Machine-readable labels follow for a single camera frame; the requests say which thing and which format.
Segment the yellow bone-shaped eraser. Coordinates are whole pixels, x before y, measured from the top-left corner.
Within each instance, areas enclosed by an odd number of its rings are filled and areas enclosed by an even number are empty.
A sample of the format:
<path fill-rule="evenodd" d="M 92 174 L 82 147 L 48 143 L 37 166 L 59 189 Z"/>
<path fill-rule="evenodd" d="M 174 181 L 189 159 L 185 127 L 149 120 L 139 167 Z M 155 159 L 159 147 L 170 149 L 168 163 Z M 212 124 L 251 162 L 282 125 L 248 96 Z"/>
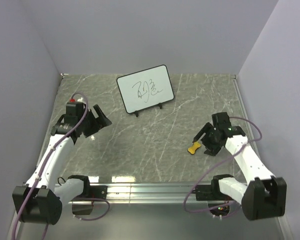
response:
<path fill-rule="evenodd" d="M 187 151 L 191 154 L 191 155 L 194 155 L 196 153 L 196 151 L 201 147 L 202 145 L 198 142 L 198 141 L 195 141 L 193 142 L 192 146 L 189 147 L 187 149 Z"/>

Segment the small white whiteboard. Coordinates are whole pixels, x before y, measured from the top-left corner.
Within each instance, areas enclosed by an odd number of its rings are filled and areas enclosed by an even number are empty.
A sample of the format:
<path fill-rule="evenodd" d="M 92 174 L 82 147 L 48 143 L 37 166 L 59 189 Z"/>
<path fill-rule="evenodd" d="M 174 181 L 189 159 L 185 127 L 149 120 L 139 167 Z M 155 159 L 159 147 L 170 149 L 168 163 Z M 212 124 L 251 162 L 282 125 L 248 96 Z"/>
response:
<path fill-rule="evenodd" d="M 164 64 L 120 76 L 116 83 L 127 114 L 175 99 L 168 68 Z"/>

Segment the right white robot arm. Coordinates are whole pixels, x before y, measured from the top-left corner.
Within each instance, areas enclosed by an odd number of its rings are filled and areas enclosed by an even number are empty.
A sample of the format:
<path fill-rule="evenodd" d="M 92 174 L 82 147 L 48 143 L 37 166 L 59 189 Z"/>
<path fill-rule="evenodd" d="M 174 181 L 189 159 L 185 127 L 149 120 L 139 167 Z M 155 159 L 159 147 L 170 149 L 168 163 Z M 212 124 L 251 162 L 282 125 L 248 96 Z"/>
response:
<path fill-rule="evenodd" d="M 232 125 L 227 112 L 212 114 L 211 118 L 212 122 L 207 122 L 193 138 L 188 152 L 193 155 L 204 146 L 204 153 L 215 157 L 225 148 L 246 182 L 237 181 L 231 174 L 215 175 L 209 185 L 199 183 L 192 188 L 196 200 L 236 201 L 250 221 L 282 217 L 286 209 L 286 181 L 262 163 L 251 146 L 252 141 L 240 126 Z"/>

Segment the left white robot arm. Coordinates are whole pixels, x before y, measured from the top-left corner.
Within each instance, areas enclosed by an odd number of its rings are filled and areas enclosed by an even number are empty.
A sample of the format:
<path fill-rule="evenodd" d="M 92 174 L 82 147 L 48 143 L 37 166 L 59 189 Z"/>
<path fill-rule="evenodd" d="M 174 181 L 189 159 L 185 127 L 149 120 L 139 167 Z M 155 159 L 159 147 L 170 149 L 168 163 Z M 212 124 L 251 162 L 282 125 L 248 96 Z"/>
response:
<path fill-rule="evenodd" d="M 111 124 L 97 104 L 93 109 L 74 100 L 66 104 L 65 114 L 51 129 L 48 147 L 39 165 L 26 183 L 16 186 L 12 193 L 20 222 L 55 225 L 68 202 L 93 197 L 90 180 L 85 175 L 71 175 L 62 186 L 55 185 L 78 138 L 88 138 Z"/>

